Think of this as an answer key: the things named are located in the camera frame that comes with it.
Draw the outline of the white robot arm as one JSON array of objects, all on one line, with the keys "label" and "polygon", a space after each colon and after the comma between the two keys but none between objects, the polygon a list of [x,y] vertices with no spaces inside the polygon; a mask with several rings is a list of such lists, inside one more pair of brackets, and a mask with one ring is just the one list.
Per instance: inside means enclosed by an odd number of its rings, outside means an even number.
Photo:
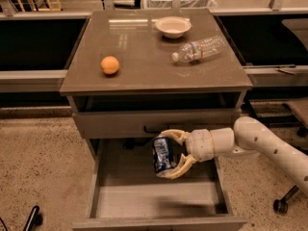
[{"label": "white robot arm", "polygon": [[158,177],[176,179],[195,163],[217,156],[248,155],[254,151],[272,159],[300,190],[308,194],[308,156],[249,116],[238,118],[232,128],[161,132],[153,142],[154,168]]}]

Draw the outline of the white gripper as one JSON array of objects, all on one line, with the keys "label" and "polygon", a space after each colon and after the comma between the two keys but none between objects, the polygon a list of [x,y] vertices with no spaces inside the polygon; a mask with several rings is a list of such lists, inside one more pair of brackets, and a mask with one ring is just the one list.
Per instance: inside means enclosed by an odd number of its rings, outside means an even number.
[{"label": "white gripper", "polygon": [[212,160],[214,158],[214,142],[211,133],[206,130],[193,130],[191,133],[179,129],[167,129],[159,134],[160,137],[173,139],[182,145],[186,141],[188,156],[181,155],[176,168],[158,172],[157,176],[166,179],[176,179],[184,175],[193,164]]}]

